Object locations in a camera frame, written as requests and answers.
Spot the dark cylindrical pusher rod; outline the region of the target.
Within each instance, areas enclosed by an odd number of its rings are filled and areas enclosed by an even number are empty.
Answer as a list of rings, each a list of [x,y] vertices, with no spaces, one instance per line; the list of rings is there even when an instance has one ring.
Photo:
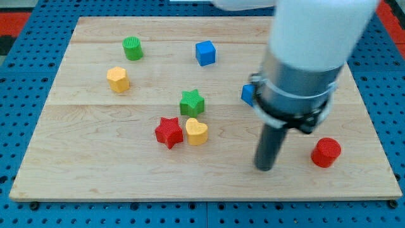
[[[285,127],[274,128],[267,124],[263,126],[254,156],[254,164],[258,170],[269,171],[273,168],[287,132]]]

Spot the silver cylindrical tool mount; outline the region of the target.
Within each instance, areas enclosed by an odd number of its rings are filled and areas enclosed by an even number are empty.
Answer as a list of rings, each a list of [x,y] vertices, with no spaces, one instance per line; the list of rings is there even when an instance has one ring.
[[[264,121],[264,132],[297,129],[312,133],[328,116],[342,66],[312,71],[291,66],[266,51],[254,85],[253,108]]]

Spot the blue block behind arm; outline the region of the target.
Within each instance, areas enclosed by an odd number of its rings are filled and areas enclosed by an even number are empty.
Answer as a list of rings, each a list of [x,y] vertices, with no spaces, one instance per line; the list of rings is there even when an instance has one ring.
[[[253,94],[254,94],[254,85],[244,84],[242,86],[241,100],[247,103],[249,106],[253,107]]]

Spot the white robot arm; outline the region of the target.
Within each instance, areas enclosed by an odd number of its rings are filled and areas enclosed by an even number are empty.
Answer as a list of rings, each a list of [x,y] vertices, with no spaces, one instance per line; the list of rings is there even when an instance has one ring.
[[[378,6],[377,0],[214,0],[226,11],[273,6],[259,71],[249,77],[252,105],[264,121],[254,156],[272,169],[289,129],[310,134],[332,108],[337,77]]]

